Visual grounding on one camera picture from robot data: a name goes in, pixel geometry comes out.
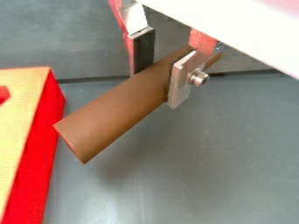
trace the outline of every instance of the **metal bracket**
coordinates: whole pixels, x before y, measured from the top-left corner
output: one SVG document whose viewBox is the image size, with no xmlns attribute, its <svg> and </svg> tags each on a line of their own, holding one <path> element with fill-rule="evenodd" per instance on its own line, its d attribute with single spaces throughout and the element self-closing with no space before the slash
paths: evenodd
<svg viewBox="0 0 299 224">
<path fill-rule="evenodd" d="M 204 33 L 191 29 L 189 46 L 195 50 L 172 65 L 168 91 L 168 106 L 175 109 L 188 98 L 193 84 L 199 88 L 209 76 L 204 69 L 219 59 L 223 48 L 220 42 Z"/>
<path fill-rule="evenodd" d="M 155 60 L 155 29 L 148 26 L 143 5 L 132 0 L 109 0 L 123 30 L 128 50 L 129 73 L 139 73 Z"/>
</svg>

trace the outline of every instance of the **wooden block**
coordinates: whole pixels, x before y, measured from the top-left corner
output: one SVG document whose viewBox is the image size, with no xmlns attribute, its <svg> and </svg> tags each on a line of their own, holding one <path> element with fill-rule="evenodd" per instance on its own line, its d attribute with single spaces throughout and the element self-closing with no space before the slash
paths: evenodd
<svg viewBox="0 0 299 224">
<path fill-rule="evenodd" d="M 0 108 L 0 219 L 41 223 L 64 98 L 48 67 L 0 70 L 11 99 Z"/>
</svg>

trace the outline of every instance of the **bolt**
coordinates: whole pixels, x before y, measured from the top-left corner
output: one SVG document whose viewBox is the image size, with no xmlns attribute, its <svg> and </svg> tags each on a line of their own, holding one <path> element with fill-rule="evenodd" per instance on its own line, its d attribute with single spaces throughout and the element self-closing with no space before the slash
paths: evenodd
<svg viewBox="0 0 299 224">
<path fill-rule="evenodd" d="M 199 68 L 189 73 L 189 83 L 197 88 L 203 87 L 208 79 L 209 76 Z"/>
</svg>

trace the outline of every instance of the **gray surface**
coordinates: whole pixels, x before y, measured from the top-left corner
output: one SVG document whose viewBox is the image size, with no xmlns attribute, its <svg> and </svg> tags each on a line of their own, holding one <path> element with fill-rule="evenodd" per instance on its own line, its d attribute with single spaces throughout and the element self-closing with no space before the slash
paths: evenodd
<svg viewBox="0 0 299 224">
<path fill-rule="evenodd" d="M 161 32 L 160 59 L 185 42 L 188 29 L 177 35 L 177 23 L 153 15 L 151 11 L 149 25 Z M 0 21 L 0 67 L 47 65 L 57 79 L 128 76 L 127 50 L 108 0 L 1 1 Z"/>
<path fill-rule="evenodd" d="M 120 80 L 63 84 L 67 114 Z M 80 164 L 59 143 L 47 224 L 296 224 L 299 82 L 211 78 Z"/>
<path fill-rule="evenodd" d="M 225 45 L 219 61 L 207 69 L 208 74 L 221 74 L 244 71 L 265 71 L 271 66 L 248 57 L 243 52 Z"/>
</svg>

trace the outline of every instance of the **metal clamp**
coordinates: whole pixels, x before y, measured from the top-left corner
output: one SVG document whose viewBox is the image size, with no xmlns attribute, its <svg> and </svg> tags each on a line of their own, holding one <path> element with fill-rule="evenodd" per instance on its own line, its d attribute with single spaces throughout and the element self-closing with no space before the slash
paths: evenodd
<svg viewBox="0 0 299 224">
<path fill-rule="evenodd" d="M 195 49 L 172 65 L 167 105 L 175 109 L 188 98 L 192 85 L 201 87 L 209 76 L 204 69 L 220 57 L 221 43 L 204 33 L 191 29 L 189 46 Z"/>
</svg>

